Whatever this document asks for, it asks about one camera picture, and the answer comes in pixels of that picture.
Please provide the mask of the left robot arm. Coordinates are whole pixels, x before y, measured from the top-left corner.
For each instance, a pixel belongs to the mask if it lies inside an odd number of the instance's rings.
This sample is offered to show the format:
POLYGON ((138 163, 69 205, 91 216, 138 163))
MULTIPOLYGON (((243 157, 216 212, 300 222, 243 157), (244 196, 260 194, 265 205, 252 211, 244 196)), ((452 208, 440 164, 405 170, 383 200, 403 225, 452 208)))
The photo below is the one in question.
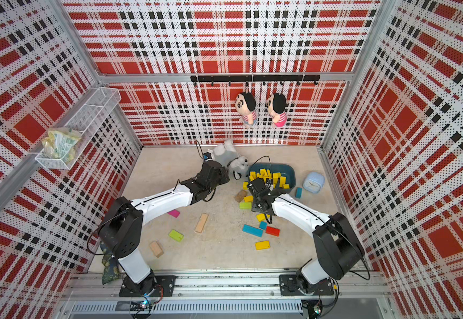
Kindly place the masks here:
POLYGON ((230 181, 227 167, 208 160, 193 178, 173 188, 140 199, 116 199, 97 229, 97 235, 125 271, 123 285, 134 294, 149 295, 158 286, 154 271, 141 255, 142 228, 152 220, 181 207, 207 202, 218 186, 230 181))

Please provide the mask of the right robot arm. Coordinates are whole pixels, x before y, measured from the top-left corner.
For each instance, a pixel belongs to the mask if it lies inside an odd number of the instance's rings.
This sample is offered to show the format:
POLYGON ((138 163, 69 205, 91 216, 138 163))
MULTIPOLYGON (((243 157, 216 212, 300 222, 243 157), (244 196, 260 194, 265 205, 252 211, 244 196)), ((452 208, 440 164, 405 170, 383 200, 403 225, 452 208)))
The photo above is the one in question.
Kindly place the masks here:
POLYGON ((341 213, 321 213, 292 198, 286 190, 271 189, 263 179, 247 184, 253 196, 252 211, 286 219, 313 238, 317 257, 296 272, 295 286, 304 295, 314 295, 317 285, 328 279, 342 279, 365 251, 341 213))

